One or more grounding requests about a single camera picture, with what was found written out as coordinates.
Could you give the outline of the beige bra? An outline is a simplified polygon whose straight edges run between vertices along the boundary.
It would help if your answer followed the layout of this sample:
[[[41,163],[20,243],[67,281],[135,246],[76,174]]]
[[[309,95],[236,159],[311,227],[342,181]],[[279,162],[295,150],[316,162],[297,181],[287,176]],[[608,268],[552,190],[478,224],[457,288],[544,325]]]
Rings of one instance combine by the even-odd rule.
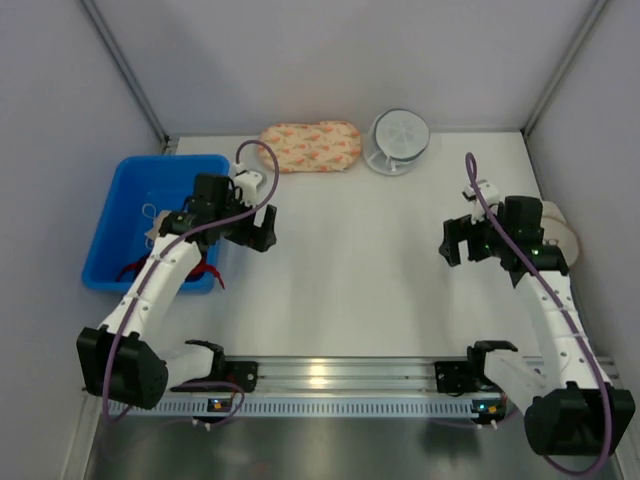
[[[159,235],[161,225],[171,213],[170,210],[158,210],[152,203],[145,203],[141,209],[142,215],[151,221],[151,227],[144,233],[145,247],[152,250],[155,240]]]

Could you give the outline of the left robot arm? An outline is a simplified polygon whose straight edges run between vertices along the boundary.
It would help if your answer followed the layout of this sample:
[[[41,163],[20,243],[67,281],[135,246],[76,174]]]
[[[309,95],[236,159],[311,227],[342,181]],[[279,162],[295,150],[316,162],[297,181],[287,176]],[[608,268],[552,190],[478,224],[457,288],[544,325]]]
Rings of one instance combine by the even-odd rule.
[[[260,253],[276,243],[277,209],[258,193],[264,174],[199,174],[185,211],[169,213],[154,246],[116,308],[96,328],[85,328],[76,347],[86,391],[105,402],[151,409],[166,390],[190,381],[222,381],[224,353],[210,341],[187,340],[167,354],[151,338],[192,272],[215,274],[206,262],[221,239]]]

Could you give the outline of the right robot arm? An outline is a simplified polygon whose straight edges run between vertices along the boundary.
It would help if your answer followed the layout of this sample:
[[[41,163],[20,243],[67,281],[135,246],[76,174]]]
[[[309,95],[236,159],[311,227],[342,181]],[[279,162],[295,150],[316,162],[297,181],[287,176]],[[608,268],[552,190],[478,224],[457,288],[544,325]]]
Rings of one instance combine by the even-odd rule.
[[[467,358],[475,378],[498,387],[523,414],[525,434],[541,456],[614,453],[636,410],[632,394],[615,388],[594,355],[571,292],[559,247],[544,242],[543,205],[534,197],[467,194],[473,210],[443,224],[440,255],[449,266],[496,258],[531,321],[542,356],[536,372],[506,340],[482,340]]]

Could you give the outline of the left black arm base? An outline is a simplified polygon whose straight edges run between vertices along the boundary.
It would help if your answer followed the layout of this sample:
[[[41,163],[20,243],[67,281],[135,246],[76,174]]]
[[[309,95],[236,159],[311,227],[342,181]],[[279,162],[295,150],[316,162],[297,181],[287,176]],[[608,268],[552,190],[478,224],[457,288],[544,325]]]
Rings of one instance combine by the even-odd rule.
[[[225,360],[223,369],[218,368],[207,377],[194,379],[171,388],[172,392],[232,392],[224,383],[233,383],[245,393],[255,390],[259,364],[255,361]]]

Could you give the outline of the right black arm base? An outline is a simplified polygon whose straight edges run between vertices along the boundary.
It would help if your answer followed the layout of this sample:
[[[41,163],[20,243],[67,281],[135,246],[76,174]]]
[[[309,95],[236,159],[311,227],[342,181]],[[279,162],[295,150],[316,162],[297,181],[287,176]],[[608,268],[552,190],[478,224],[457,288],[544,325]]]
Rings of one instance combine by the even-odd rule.
[[[453,397],[470,393],[496,393],[501,388],[484,375],[483,366],[468,360],[434,363],[437,391]]]

